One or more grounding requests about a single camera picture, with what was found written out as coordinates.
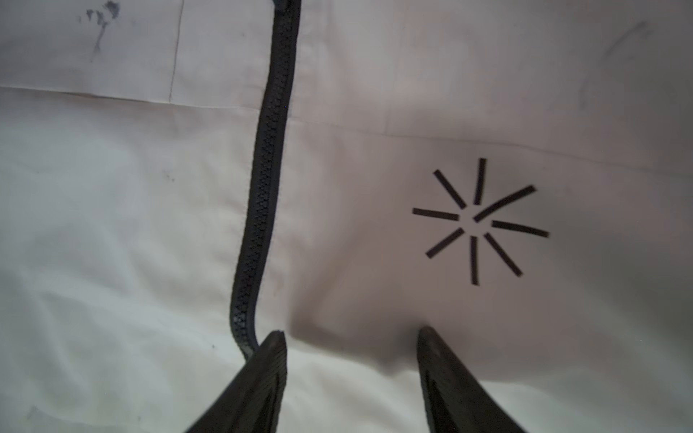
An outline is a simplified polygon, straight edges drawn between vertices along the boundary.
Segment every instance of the black starburst symbol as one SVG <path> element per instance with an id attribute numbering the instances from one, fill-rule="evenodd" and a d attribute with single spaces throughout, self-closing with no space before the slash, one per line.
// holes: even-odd
<path id="1" fill-rule="evenodd" d="M 438 182 L 440 182 L 440 184 L 443 186 L 443 188 L 445 188 L 445 191 L 448 191 L 448 194 L 450 194 L 450 196 L 453 198 L 455 203 L 457 203 L 459 208 L 465 209 L 467 207 L 467 204 L 464 202 L 462 197 L 459 196 L 457 191 L 455 191 L 455 189 L 450 184 L 450 182 L 448 182 L 448 180 L 445 178 L 445 176 L 443 176 L 443 173 L 441 173 L 440 170 L 436 170 L 433 173 L 433 175 L 436 177 L 436 179 L 438 179 Z M 484 179 L 485 179 L 485 177 L 486 177 L 486 159 L 485 158 L 479 158 L 479 171 L 477 174 L 477 187 L 476 187 L 476 193 L 474 194 L 474 205 L 475 206 L 481 205 L 482 196 L 484 194 Z M 491 206 L 486 207 L 483 211 L 474 215 L 474 221 L 477 223 L 481 222 L 481 220 L 485 219 L 487 216 L 496 212 L 498 209 L 505 207 L 508 204 L 511 204 L 513 202 L 516 202 L 521 198 L 527 197 L 529 194 L 532 194 L 535 191 L 536 191 L 536 188 L 534 188 L 534 186 L 532 186 L 532 185 L 529 185 L 529 186 L 522 188 L 519 191 L 516 191 L 515 193 L 512 193 L 511 195 L 503 197 L 502 199 L 493 203 Z M 426 216 L 426 217 L 431 217 L 431 218 L 440 218 L 442 220 L 459 221 L 459 214 L 458 213 L 430 211 L 428 209 L 419 209 L 419 208 L 414 208 L 412 210 L 412 213 L 415 215 L 421 215 L 421 216 Z M 496 229 L 519 231 L 522 233 L 528 233 L 531 235 L 541 236 L 543 238 L 549 237 L 548 231 L 535 229 L 534 227 L 528 227 L 528 226 L 524 226 L 521 224 L 514 224 L 512 222 L 494 220 L 491 222 L 491 227 L 495 227 Z M 443 249 L 445 249 L 451 243 L 455 242 L 463 234 L 464 234 L 464 230 L 461 227 L 458 227 L 454 232 L 450 233 L 443 240 L 441 240 L 436 245 L 434 245 L 433 248 L 429 249 L 426 252 L 426 256 L 428 256 L 428 258 L 433 258 L 436 254 L 443 251 Z M 520 268 L 510 258 L 510 256 L 508 256 L 508 253 L 505 252 L 505 250 L 500 246 L 500 244 L 498 244 L 498 241 L 496 241 L 495 238 L 493 236 L 491 236 L 490 233 L 484 234 L 484 239 L 486 239 L 486 241 L 490 244 L 491 248 L 493 248 L 493 250 L 496 253 L 498 253 L 500 258 L 505 262 L 506 265 L 508 265 L 510 270 L 512 270 L 512 272 L 516 276 L 522 276 L 522 271 L 520 270 Z M 478 261 L 477 261 L 477 250 L 478 250 L 477 237 L 471 236 L 469 239 L 469 256 L 470 256 L 470 262 L 471 262 L 471 278 L 472 278 L 472 284 L 473 285 L 479 285 L 479 267 L 478 267 Z"/>

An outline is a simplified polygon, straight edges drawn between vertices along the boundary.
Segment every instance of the dark stain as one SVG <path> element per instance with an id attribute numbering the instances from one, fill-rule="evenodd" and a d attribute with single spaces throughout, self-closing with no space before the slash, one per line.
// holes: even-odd
<path id="1" fill-rule="evenodd" d="M 99 26 L 108 25 L 108 23 L 106 22 L 106 20 L 105 20 L 104 17 L 103 17 L 103 12 L 101 12 L 101 11 L 99 11 L 99 10 L 96 11 L 96 23 L 97 23 Z"/>
<path id="2" fill-rule="evenodd" d="M 648 40 L 653 33 L 654 30 L 650 26 L 649 22 L 641 21 L 620 35 L 618 39 L 616 39 L 606 50 L 604 50 L 604 53 L 600 57 L 597 66 L 587 75 L 587 78 L 585 78 L 580 85 L 580 90 L 578 91 L 580 110 L 584 111 L 587 108 L 587 89 L 592 84 L 594 72 L 612 60 L 614 55 L 625 48 L 625 46 L 631 40 L 636 39 L 640 43 L 643 43 Z M 634 58 L 635 54 L 630 54 L 626 57 L 626 60 L 633 60 Z"/>
<path id="3" fill-rule="evenodd" d="M 118 15 L 121 13 L 121 5 L 115 1 L 107 1 L 103 8 L 111 13 L 111 18 L 113 19 L 118 18 Z"/>

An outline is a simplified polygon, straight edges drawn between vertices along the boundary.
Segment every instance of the smudge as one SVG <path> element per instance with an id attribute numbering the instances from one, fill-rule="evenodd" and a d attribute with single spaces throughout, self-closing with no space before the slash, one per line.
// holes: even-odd
<path id="1" fill-rule="evenodd" d="M 29 413 L 26 415 L 26 420 L 29 421 L 32 416 L 36 415 L 36 412 L 38 412 L 38 408 L 36 406 L 32 406 Z"/>
<path id="2" fill-rule="evenodd" d="M 121 13 L 121 5 L 119 3 L 116 3 L 115 1 L 107 1 L 106 4 L 103 5 L 103 7 L 111 13 L 111 17 L 113 19 L 118 18 L 118 15 Z"/>
<path id="3" fill-rule="evenodd" d="M 580 85 L 580 90 L 578 91 L 578 103 L 580 110 L 585 110 L 587 108 L 587 91 L 589 86 L 594 81 L 595 72 L 602 68 L 607 62 L 611 62 L 615 54 L 626 50 L 627 46 L 631 46 L 631 42 L 639 42 L 636 48 L 640 48 L 640 44 L 649 39 L 654 33 L 654 30 L 647 21 L 640 21 L 625 33 L 620 35 L 611 45 L 608 46 L 597 63 L 597 66 L 587 75 L 587 78 Z M 631 53 L 625 58 L 626 60 L 632 60 L 635 58 L 635 53 L 632 52 L 634 48 L 631 48 Z"/>

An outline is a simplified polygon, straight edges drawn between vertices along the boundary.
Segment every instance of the black zipper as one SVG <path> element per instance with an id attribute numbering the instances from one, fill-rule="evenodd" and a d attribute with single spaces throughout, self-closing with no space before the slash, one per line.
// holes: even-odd
<path id="1" fill-rule="evenodd" d="M 274 0 L 270 73 L 255 136 L 248 211 L 231 292 L 231 333 L 247 360 L 258 348 L 255 307 L 277 210 L 284 130 L 296 63 L 301 0 Z"/>

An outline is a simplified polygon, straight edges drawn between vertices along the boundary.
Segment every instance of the black dash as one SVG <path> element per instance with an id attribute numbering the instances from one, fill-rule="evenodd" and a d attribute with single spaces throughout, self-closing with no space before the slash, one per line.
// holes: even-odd
<path id="1" fill-rule="evenodd" d="M 491 236 L 490 233 L 486 233 L 484 235 L 486 240 L 489 241 L 489 244 L 491 244 L 492 248 L 495 250 L 495 252 L 498 253 L 498 255 L 503 259 L 506 265 L 513 271 L 513 273 L 517 276 L 522 276 L 522 271 L 520 271 L 520 268 L 513 262 L 513 259 L 508 256 L 508 254 L 505 252 L 503 248 L 498 244 L 498 242 L 493 239 L 493 236 Z"/>
<path id="2" fill-rule="evenodd" d="M 462 236 L 463 234 L 464 234 L 464 230 L 462 230 L 461 227 L 458 228 L 454 232 L 450 233 L 448 235 L 448 237 L 446 237 L 445 239 L 438 242 L 433 248 L 429 249 L 426 252 L 426 256 L 428 256 L 428 258 L 433 258 L 433 256 L 435 256 L 439 252 L 443 251 L 443 249 L 445 249 L 445 247 L 447 247 L 449 244 L 453 243 L 458 237 Z"/>
<path id="3" fill-rule="evenodd" d="M 459 215 L 457 215 L 456 213 L 429 211 L 428 209 L 419 208 L 413 208 L 412 213 L 414 215 L 428 216 L 431 218 L 440 218 L 442 220 L 459 221 Z"/>
<path id="4" fill-rule="evenodd" d="M 472 267 L 472 284 L 479 285 L 479 267 L 477 265 L 477 237 L 472 236 L 469 241 L 469 257 Z"/>
<path id="5" fill-rule="evenodd" d="M 481 197 L 484 194 L 484 180 L 486 179 L 486 158 L 479 158 L 479 170 L 477 174 L 477 190 L 474 194 L 474 204 L 481 204 Z"/>
<path id="6" fill-rule="evenodd" d="M 523 226 L 521 224 L 513 224 L 512 222 L 494 220 L 491 223 L 491 227 L 495 227 L 496 229 L 521 231 L 522 233 L 529 233 L 531 235 L 541 236 L 542 238 L 548 238 L 549 237 L 548 231 L 535 229 L 534 227 Z"/>
<path id="7" fill-rule="evenodd" d="M 493 203 L 491 206 L 485 208 L 483 211 L 479 212 L 475 217 L 474 221 L 479 222 L 483 220 L 485 217 L 491 215 L 493 212 L 496 212 L 498 209 L 507 206 L 508 204 L 511 204 L 512 202 L 516 202 L 519 199 L 523 197 L 527 197 L 529 194 L 532 194 L 534 191 L 536 191 L 536 188 L 534 188 L 534 185 L 529 185 L 521 190 L 519 190 L 516 193 L 512 193 L 511 195 L 508 195 L 507 197 L 504 197 L 500 200 L 498 200 L 496 203 Z"/>
<path id="8" fill-rule="evenodd" d="M 453 198 L 455 203 L 459 206 L 460 209 L 464 209 L 467 207 L 467 203 L 464 202 L 462 197 L 457 194 L 457 191 L 453 188 L 453 186 L 448 182 L 448 180 L 443 176 L 443 173 L 441 173 L 440 170 L 436 170 L 433 172 L 433 175 L 438 179 L 438 182 L 443 185 L 443 188 L 445 188 L 445 191 L 448 191 L 448 194 Z"/>

